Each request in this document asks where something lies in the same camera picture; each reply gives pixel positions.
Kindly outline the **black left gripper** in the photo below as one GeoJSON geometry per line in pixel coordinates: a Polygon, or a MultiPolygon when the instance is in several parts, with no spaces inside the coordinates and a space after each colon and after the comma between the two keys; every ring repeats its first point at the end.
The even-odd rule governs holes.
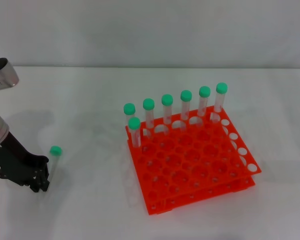
{"type": "Polygon", "coordinates": [[[28,152],[11,133],[0,144],[0,179],[29,186],[35,193],[49,188],[48,162],[46,156],[28,152]]]}

